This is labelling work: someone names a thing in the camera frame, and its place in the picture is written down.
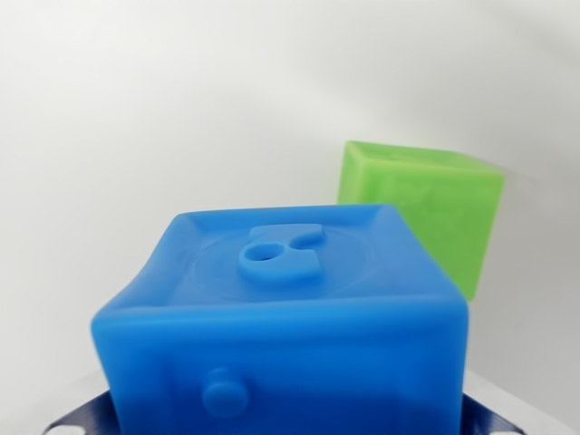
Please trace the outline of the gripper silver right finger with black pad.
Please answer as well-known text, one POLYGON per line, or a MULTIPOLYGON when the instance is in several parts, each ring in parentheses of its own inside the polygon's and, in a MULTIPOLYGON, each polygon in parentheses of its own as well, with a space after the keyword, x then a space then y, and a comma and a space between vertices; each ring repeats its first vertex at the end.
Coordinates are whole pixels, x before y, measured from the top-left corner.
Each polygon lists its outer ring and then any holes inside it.
POLYGON ((513 394, 467 370, 460 434, 536 434, 533 410, 513 394))

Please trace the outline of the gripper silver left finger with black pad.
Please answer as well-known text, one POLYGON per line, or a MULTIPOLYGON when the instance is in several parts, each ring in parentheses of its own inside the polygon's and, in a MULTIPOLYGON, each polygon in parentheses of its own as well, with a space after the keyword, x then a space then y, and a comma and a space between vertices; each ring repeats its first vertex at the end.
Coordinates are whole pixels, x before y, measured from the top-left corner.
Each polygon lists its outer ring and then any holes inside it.
POLYGON ((91 373, 48 400, 43 434, 118 434, 119 423, 102 372, 91 373))

